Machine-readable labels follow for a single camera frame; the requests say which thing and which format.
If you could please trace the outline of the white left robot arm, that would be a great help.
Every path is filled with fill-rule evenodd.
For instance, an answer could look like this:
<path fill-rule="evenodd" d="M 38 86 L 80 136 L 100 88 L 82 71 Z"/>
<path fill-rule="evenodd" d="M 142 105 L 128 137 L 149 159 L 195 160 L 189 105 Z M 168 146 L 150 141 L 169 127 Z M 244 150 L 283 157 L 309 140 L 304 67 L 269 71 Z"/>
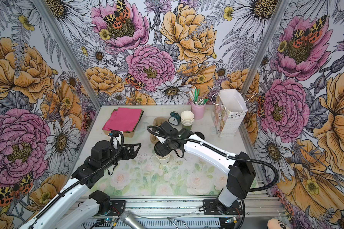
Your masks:
<path fill-rule="evenodd" d="M 121 160 L 134 159 L 141 144 L 124 144 L 124 135 L 116 131 L 110 140 L 97 142 L 91 155 L 72 174 L 60 192 L 49 201 L 23 229 L 76 229 L 95 215 L 107 215 L 112 210 L 110 196 L 94 191 L 74 211 L 68 210 L 86 194 L 109 167 L 116 167 Z"/>

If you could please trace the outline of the cartoon animal gift bag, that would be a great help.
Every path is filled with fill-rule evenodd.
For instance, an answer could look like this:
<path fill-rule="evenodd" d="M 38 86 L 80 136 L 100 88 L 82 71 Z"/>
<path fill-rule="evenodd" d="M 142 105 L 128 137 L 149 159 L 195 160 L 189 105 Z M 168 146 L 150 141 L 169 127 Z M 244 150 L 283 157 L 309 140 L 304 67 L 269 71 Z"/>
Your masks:
<path fill-rule="evenodd" d="M 219 137 L 235 135 L 248 111 L 247 102 L 255 95 L 223 89 L 212 96 L 212 119 Z"/>

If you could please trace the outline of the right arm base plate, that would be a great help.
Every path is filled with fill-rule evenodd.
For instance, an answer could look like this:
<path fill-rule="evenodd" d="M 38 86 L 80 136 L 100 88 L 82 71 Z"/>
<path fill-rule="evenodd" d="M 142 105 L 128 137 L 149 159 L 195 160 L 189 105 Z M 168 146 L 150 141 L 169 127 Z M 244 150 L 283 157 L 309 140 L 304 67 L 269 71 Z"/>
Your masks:
<path fill-rule="evenodd" d="M 236 200 L 230 207 L 227 207 L 217 199 L 204 199 L 203 205 L 198 209 L 204 215 L 242 215 L 243 209 L 240 200 Z"/>

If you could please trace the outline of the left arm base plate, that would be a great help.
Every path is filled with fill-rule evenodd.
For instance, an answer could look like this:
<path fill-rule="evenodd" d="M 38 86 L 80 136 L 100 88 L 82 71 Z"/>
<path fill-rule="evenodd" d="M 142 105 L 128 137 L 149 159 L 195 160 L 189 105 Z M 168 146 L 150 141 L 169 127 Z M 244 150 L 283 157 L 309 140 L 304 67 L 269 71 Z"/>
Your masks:
<path fill-rule="evenodd" d="M 126 209 L 125 200 L 111 200 L 110 207 L 105 213 L 102 213 L 101 216 L 113 217 L 120 216 Z"/>

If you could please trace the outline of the white paper coffee cup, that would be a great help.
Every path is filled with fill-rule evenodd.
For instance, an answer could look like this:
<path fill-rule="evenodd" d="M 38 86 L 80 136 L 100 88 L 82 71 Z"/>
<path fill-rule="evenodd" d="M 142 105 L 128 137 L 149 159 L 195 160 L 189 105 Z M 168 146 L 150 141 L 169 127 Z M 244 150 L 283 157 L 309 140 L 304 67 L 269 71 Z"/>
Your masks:
<path fill-rule="evenodd" d="M 158 154 L 155 154 L 155 156 L 161 164 L 165 165 L 169 162 L 171 154 L 168 154 L 166 156 L 160 156 Z"/>

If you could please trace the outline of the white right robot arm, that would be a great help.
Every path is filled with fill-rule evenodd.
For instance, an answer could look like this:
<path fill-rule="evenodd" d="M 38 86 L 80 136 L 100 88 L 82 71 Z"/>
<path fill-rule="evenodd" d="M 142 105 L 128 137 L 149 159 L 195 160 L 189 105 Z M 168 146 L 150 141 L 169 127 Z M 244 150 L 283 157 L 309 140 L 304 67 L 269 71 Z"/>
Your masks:
<path fill-rule="evenodd" d="M 226 185 L 220 191 L 215 202 L 215 209 L 221 214 L 227 214 L 234 202 L 245 199 L 250 192 L 267 190 L 279 180 L 279 171 L 266 161 L 251 159 L 248 154 L 239 154 L 222 150 L 204 140 L 200 132 L 193 132 L 186 128 L 178 131 L 167 121 L 160 126 L 147 126 L 147 131 L 157 137 L 154 145 L 157 155 L 165 157 L 175 152 L 179 158 L 191 154 L 215 166 L 227 176 Z M 254 164 L 266 166 L 274 173 L 274 179 L 267 185 L 252 188 L 256 177 Z"/>

